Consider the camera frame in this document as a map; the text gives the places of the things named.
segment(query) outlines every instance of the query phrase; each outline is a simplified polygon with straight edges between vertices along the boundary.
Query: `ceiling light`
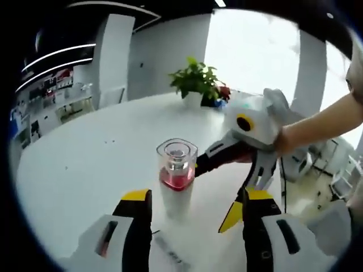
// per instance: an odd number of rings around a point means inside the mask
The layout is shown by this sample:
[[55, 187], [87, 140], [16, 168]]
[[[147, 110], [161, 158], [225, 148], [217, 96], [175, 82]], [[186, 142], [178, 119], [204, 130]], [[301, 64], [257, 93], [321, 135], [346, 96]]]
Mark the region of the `ceiling light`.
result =
[[40, 77], [41, 75], [44, 75], [44, 74], [52, 71], [52, 70], [58, 69], [58, 68], [63, 67], [63, 66], [67, 66], [67, 65], [71, 65], [71, 64], [75, 64], [75, 63], [80, 63], [80, 62], [91, 61], [91, 60], [92, 60], [92, 58], [84, 58], [84, 59], [80, 59], [78, 61], [71, 61], [71, 62], [68, 62], [68, 63], [65, 63], [65, 64], [58, 65], [56, 67], [50, 68], [47, 71], [41, 72], [40, 74], [37, 74], [35, 77], [32, 77], [28, 81], [24, 82], [22, 85], [19, 86], [19, 88], [16, 89], [15, 92], [19, 91], [21, 88], [23, 88], [26, 84], [33, 81], [34, 79], [36, 79], [36, 78]]
[[226, 4], [224, 3], [223, 0], [214, 0], [214, 1], [217, 3], [218, 7], [225, 7], [226, 6]]
[[61, 50], [58, 50], [58, 51], [55, 51], [53, 53], [49, 53], [45, 56], [42, 56], [41, 58], [38, 58], [36, 59], [35, 61], [29, 63], [27, 66], [25, 66], [23, 69], [22, 69], [22, 72], [26, 69], [28, 69], [30, 66], [36, 64], [37, 62], [41, 61], [41, 60], [44, 60], [45, 58], [48, 58], [50, 56], [53, 56], [55, 54], [59, 54], [59, 53], [62, 53], [62, 52], [65, 52], [65, 51], [68, 51], [68, 50], [73, 50], [73, 49], [78, 49], [78, 48], [85, 48], [85, 47], [93, 47], [93, 46], [96, 46], [96, 44], [83, 44], [83, 45], [77, 45], [77, 46], [72, 46], [72, 47], [68, 47], [68, 48], [65, 48], [65, 49], [61, 49]]

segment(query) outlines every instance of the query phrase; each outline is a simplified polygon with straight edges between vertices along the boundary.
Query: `black cable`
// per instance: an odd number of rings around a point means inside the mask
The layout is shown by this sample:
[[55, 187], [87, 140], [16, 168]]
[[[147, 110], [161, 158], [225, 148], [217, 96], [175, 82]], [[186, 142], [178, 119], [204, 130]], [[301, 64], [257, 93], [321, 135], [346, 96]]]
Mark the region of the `black cable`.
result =
[[285, 199], [284, 199], [285, 207], [284, 207], [284, 212], [286, 213], [287, 206], [288, 206], [288, 204], [287, 204], [288, 191], [287, 191], [287, 188], [286, 188], [286, 175], [285, 175], [285, 168], [284, 168], [284, 162], [283, 162], [282, 157], [280, 158], [280, 160], [281, 160], [282, 176], [284, 178], [284, 187], [285, 187]]

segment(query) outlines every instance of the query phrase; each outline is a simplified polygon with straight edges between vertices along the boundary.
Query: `ceiling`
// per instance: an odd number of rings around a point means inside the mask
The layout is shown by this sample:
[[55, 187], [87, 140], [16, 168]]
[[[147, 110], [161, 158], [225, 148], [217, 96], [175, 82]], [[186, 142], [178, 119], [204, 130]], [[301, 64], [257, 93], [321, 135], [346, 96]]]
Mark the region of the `ceiling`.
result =
[[[156, 18], [154, 15], [117, 6], [89, 5], [65, 8], [80, 1], [62, 1], [62, 3], [59, 1], [51, 6], [42, 4], [42, 10], [49, 12], [35, 12], [30, 16], [31, 19], [22, 25], [23, 30], [25, 28], [27, 31], [23, 31], [24, 35], [20, 37], [22, 40], [20, 44], [24, 47], [20, 52], [22, 59], [17, 63], [20, 66], [18, 71], [24, 67], [25, 56], [27, 63], [30, 63], [59, 49], [94, 43], [98, 26], [109, 13], [134, 16], [136, 18], [134, 29]], [[211, 13], [214, 8], [218, 8], [214, 0], [118, 0], [116, 2], [140, 7], [161, 16], [139, 30], [171, 19]], [[349, 35], [340, 22], [327, 16], [329, 12], [337, 18], [337, 12], [324, 5], [326, 0], [224, 0], [224, 2], [229, 9], [261, 11], [294, 21], [299, 24], [300, 29], [322, 41], [331, 42], [347, 57], [351, 56]], [[78, 55], [85, 56], [89, 54], [89, 50], [74, 51], [72, 54], [75, 55], [69, 58], [77, 59]], [[39, 69], [43, 69], [41, 65], [37, 67], [37, 70]]]

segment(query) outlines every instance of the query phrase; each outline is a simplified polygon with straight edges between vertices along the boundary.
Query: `potted plant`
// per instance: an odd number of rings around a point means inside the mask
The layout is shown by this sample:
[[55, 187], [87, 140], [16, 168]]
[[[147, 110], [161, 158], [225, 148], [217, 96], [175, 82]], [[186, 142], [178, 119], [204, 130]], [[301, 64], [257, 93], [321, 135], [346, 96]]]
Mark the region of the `potted plant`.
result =
[[220, 97], [220, 88], [217, 83], [224, 86], [225, 84], [213, 73], [216, 68], [197, 62], [192, 57], [188, 57], [187, 60], [187, 68], [169, 74], [172, 78], [170, 86], [176, 87], [176, 93], [181, 92], [184, 103], [191, 108], [199, 108], [203, 97], [217, 100]]

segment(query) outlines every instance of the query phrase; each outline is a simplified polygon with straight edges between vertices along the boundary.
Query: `white flower pot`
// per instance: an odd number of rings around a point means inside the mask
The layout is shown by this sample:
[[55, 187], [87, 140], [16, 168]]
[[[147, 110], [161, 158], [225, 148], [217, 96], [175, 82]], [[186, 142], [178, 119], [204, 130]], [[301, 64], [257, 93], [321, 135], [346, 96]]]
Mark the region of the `white flower pot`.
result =
[[199, 109], [203, 95], [198, 92], [188, 92], [188, 95], [183, 99], [185, 106], [191, 109]]

